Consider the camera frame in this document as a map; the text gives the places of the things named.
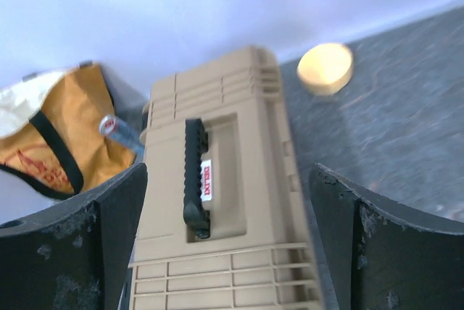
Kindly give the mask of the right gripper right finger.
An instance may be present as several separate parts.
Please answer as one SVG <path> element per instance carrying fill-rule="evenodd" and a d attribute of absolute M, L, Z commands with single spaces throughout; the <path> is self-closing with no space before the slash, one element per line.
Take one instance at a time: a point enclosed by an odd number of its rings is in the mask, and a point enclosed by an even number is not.
<path fill-rule="evenodd" d="M 463 223 L 314 164 L 308 184 L 340 309 L 462 309 Z"/>

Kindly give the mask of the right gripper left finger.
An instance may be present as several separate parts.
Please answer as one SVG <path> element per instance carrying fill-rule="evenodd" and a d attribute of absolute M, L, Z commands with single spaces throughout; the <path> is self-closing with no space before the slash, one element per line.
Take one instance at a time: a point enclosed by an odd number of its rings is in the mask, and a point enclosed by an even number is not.
<path fill-rule="evenodd" d="M 148 180 L 144 163 L 1 225 L 2 309 L 117 309 Z"/>

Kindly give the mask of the tan plastic tool box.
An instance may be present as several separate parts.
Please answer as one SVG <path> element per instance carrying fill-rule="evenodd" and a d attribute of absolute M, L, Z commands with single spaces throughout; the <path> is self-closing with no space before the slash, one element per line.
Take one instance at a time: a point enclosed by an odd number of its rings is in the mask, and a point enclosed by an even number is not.
<path fill-rule="evenodd" d="M 274 55 L 157 81 L 130 309 L 323 309 Z"/>

